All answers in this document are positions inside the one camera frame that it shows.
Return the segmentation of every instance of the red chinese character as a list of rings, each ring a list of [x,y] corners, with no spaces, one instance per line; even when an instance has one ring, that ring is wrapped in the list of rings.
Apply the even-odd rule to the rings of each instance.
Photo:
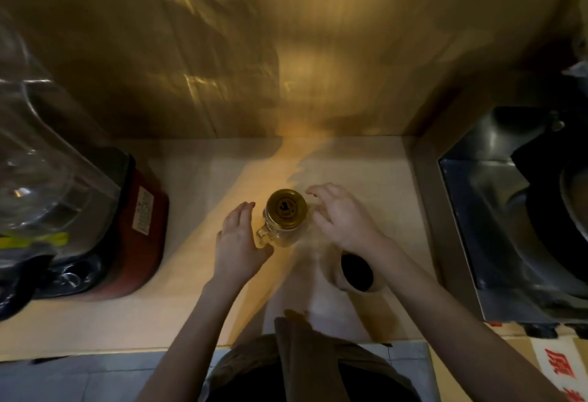
[[[545,352],[548,354],[549,364],[553,367],[555,374],[563,374],[564,376],[572,376],[574,375],[574,371],[572,371],[569,361],[564,354],[555,353],[553,351],[548,350],[545,348]]]
[[[563,389],[563,393],[567,396],[567,398],[571,402],[586,402],[582,395],[574,390],[568,390],[567,388]]]

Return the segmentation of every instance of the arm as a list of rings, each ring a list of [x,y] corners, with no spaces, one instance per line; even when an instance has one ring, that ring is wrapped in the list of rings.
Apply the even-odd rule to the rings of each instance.
[[[307,190],[326,208],[316,224],[344,250],[382,273],[412,320],[464,391],[476,401],[566,401],[539,370],[474,318],[377,228],[363,204],[341,186]]]
[[[194,402],[198,399],[224,319],[244,285],[273,253],[255,247],[251,211],[242,203],[217,234],[215,270],[196,307],[147,381],[136,402]]]

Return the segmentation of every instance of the tiled floor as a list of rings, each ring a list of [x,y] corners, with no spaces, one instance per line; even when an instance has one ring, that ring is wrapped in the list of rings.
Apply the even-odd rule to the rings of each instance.
[[[439,393],[425,342],[362,345],[408,377],[423,402]],[[217,350],[211,369],[227,350]],[[33,364],[0,363],[2,402],[130,402],[164,353],[79,355]]]

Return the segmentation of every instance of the kitchen counter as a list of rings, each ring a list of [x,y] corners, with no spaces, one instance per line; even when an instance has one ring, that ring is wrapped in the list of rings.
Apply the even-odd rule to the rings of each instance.
[[[56,299],[30,303],[0,323],[0,360],[167,348],[194,307],[214,263],[215,236],[238,203],[257,202],[253,227],[269,195],[303,192],[311,184],[345,186],[380,228],[434,274],[423,214],[400,137],[125,140],[138,166],[169,194],[166,248],[157,274],[127,297],[104,302]],[[308,199],[309,204],[316,199]],[[358,343],[420,339],[385,288],[345,293],[319,266],[331,249],[309,224],[294,245],[276,249],[243,289],[220,334],[230,346],[263,332],[284,311],[302,314],[316,330]]]

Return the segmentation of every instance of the hand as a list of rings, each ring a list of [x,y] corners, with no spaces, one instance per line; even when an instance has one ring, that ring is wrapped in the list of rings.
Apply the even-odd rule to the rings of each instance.
[[[214,277],[227,285],[242,288],[273,254],[271,244],[262,249],[255,246],[251,230],[254,207],[254,202],[239,204],[227,215],[222,230],[217,233]]]
[[[386,239],[365,206],[341,186],[328,182],[308,187],[306,192],[320,199],[329,217],[315,211],[312,219],[341,249],[365,256]]]

